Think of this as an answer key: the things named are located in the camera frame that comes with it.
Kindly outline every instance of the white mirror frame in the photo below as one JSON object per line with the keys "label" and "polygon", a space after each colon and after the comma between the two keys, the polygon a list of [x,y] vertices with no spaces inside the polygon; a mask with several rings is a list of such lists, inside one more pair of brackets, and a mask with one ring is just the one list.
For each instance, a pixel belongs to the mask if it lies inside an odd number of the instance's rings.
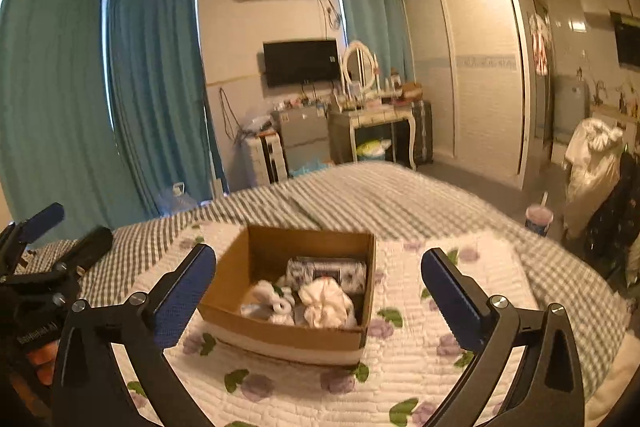
{"label": "white mirror frame", "polygon": [[351,57],[351,54],[360,51],[362,53],[363,60],[368,60],[371,64],[371,80],[367,85],[364,85],[362,82],[360,83],[360,92],[366,93],[373,89],[373,85],[376,84],[376,89],[380,90],[380,76],[378,74],[378,60],[376,59],[376,55],[372,55],[369,48],[367,48],[360,41],[350,42],[349,47],[345,50],[342,55],[342,59],[340,60],[340,71],[342,73],[342,92],[348,99],[351,99],[351,86],[353,82],[349,76],[349,70],[347,68],[347,62]]}

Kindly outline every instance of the purple flower pattern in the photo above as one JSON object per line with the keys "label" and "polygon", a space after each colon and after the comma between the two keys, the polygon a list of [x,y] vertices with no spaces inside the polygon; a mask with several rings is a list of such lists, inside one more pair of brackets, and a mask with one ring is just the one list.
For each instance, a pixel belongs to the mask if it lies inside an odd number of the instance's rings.
{"label": "purple flower pattern", "polygon": [[418,407],[414,409],[411,414],[411,421],[417,427],[422,427],[431,415],[436,412],[437,407],[431,402],[422,402]]}
{"label": "purple flower pattern", "polygon": [[373,284],[377,286],[382,284],[383,280],[385,280],[385,273],[382,270],[376,270],[373,274]]}
{"label": "purple flower pattern", "polygon": [[202,349],[203,345],[202,333],[190,333],[182,343],[182,352],[185,355],[194,355]]}
{"label": "purple flower pattern", "polygon": [[436,353],[441,357],[456,357],[464,353],[458,341],[452,333],[440,337],[440,345],[436,347]]}
{"label": "purple flower pattern", "polygon": [[191,250],[193,248],[193,239],[181,239],[178,246],[183,250]]}
{"label": "purple flower pattern", "polygon": [[273,394],[274,384],[264,375],[247,375],[240,384],[240,391],[247,400],[260,402]]}
{"label": "purple flower pattern", "polygon": [[422,247],[422,243],[420,241],[407,241],[402,244],[402,249],[404,251],[413,250],[418,251]]}
{"label": "purple flower pattern", "polygon": [[458,252],[458,258],[464,263],[475,263],[479,257],[478,249],[470,245],[460,248]]}
{"label": "purple flower pattern", "polygon": [[141,394],[136,393],[135,391],[129,391],[129,396],[133,402],[133,405],[136,406],[136,409],[141,409],[146,404],[146,398]]}
{"label": "purple flower pattern", "polygon": [[394,327],[385,319],[371,319],[367,335],[375,339],[388,339],[394,334]]}
{"label": "purple flower pattern", "polygon": [[331,394],[347,394],[353,391],[356,378],[346,369],[330,369],[320,374],[320,387]]}

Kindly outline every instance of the black television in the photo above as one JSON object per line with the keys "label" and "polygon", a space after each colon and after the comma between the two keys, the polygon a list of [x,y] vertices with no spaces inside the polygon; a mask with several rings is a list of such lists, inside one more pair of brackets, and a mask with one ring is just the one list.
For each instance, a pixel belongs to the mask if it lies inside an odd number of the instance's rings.
{"label": "black television", "polygon": [[621,66],[640,68],[640,19],[611,13],[616,33],[618,62]]}
{"label": "black television", "polygon": [[264,42],[268,87],[340,79],[335,39]]}

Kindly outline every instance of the teal curtain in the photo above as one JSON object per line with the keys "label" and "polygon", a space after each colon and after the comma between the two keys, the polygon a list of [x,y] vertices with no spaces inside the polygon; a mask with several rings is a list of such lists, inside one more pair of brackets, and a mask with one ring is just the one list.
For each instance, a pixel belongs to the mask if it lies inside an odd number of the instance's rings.
{"label": "teal curtain", "polygon": [[2,1],[0,103],[0,179],[16,221],[59,201],[52,241],[145,219],[110,125],[100,0]]}
{"label": "teal curtain", "polygon": [[347,39],[361,41],[376,54],[383,78],[396,68],[414,79],[414,65],[401,0],[342,0]]}
{"label": "teal curtain", "polygon": [[116,138],[146,211],[158,215],[158,195],[177,182],[196,201],[211,199],[215,137],[195,0],[108,0],[107,28]]}

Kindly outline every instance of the cardboard box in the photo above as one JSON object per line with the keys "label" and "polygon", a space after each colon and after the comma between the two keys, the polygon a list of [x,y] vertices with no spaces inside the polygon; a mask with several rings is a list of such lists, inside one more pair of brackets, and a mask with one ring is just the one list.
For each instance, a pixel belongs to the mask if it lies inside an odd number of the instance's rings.
{"label": "cardboard box", "polygon": [[[242,317],[249,289],[261,279],[275,282],[296,256],[350,257],[367,264],[367,285],[358,327],[351,330],[276,325]],[[249,226],[219,257],[198,311],[220,341],[294,362],[358,363],[367,340],[373,300],[376,242],[369,233],[287,230]]]}

